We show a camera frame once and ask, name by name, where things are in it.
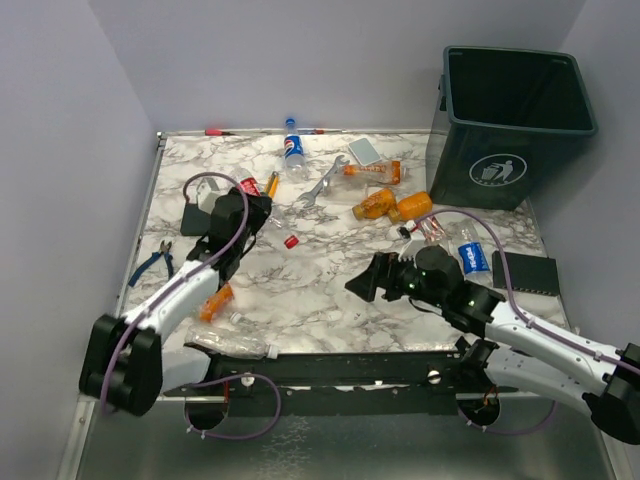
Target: wrench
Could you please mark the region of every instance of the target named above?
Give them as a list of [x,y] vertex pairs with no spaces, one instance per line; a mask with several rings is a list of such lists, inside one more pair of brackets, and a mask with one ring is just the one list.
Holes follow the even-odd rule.
[[345,160],[344,155],[338,155],[329,171],[324,174],[324,177],[320,179],[316,186],[313,187],[311,191],[303,193],[298,197],[298,200],[305,202],[305,205],[303,205],[302,208],[313,207],[316,203],[316,197],[320,192],[329,187],[329,184],[331,183],[331,176],[336,173],[340,167],[344,167],[348,164],[349,159]]

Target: wire cutters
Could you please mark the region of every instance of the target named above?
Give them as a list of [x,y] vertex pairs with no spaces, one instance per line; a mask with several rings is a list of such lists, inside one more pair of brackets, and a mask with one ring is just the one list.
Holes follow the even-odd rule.
[[162,243],[160,243],[160,250],[158,250],[157,252],[153,252],[151,254],[151,257],[149,257],[146,262],[136,268],[136,271],[133,272],[133,275],[131,275],[131,279],[129,280],[130,287],[133,287],[140,276],[144,273],[144,271],[151,265],[156,263],[156,260],[158,260],[161,256],[164,257],[164,261],[167,264],[167,270],[169,271],[169,280],[171,280],[171,277],[173,277],[173,255],[169,253],[169,250],[171,250],[172,243],[173,242],[165,243],[165,241],[163,240]]

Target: white wall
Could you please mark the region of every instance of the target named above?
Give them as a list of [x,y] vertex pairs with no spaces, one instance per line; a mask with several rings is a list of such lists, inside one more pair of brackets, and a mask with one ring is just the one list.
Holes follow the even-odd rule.
[[158,129],[430,127],[451,44],[560,47],[584,0],[90,0]]
[[0,6],[0,476],[55,478],[156,139],[84,0]]
[[[563,45],[600,132],[535,208],[559,261],[569,319],[600,341],[640,343],[640,2],[589,0]],[[629,449],[640,476],[640,449]]]

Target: trash can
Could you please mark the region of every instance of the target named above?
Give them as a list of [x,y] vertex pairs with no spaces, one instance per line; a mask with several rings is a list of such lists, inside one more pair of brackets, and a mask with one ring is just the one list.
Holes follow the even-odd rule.
[[596,131],[572,56],[447,47],[427,145],[427,167],[435,161],[437,170],[427,188],[435,203],[513,210]]

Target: orange container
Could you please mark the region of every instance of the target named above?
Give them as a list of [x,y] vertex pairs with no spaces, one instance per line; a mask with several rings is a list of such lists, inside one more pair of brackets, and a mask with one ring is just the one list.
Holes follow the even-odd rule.
[[356,176],[388,185],[397,185],[404,177],[404,169],[398,160],[367,166],[346,165],[342,167],[341,172],[346,176]]
[[397,205],[389,210],[391,223],[408,222],[420,215],[429,213],[433,208],[433,202],[427,192],[414,193],[410,197],[400,200]]
[[376,219],[387,213],[389,209],[395,207],[396,197],[391,190],[385,188],[373,195],[368,196],[362,203],[356,205],[351,210],[353,216],[358,220],[363,218]]
[[203,322],[210,322],[215,317],[216,313],[221,311],[224,306],[233,298],[233,290],[231,285],[225,283],[223,287],[218,290],[214,295],[211,295],[204,305],[200,307],[200,320]]

